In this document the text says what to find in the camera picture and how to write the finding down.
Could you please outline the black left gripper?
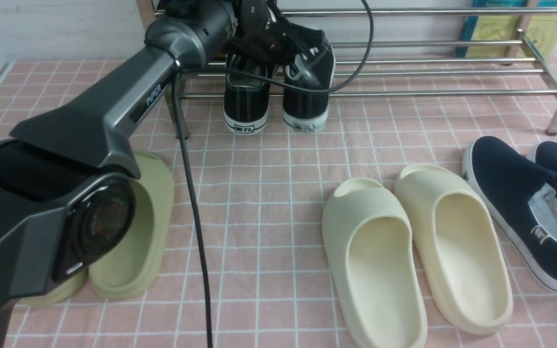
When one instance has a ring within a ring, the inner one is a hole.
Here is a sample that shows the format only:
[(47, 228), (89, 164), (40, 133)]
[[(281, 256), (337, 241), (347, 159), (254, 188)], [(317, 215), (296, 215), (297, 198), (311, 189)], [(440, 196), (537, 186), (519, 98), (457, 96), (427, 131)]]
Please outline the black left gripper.
[(248, 58), (261, 66), (285, 66), (294, 72), (298, 87), (322, 87), (314, 72), (326, 44), (322, 29), (290, 22), (274, 0), (230, 0), (235, 35), (225, 52)]

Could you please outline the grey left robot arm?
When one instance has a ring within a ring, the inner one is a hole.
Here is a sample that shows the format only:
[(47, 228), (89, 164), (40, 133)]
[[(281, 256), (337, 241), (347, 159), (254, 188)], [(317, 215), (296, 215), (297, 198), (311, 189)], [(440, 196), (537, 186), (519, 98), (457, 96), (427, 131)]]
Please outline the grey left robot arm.
[(274, 1), (178, 0), (144, 48), (75, 99), (0, 141), (0, 348), (19, 299), (46, 295), (126, 235), (141, 178), (130, 137), (166, 88), (219, 53), (257, 64), (309, 57), (312, 38)]

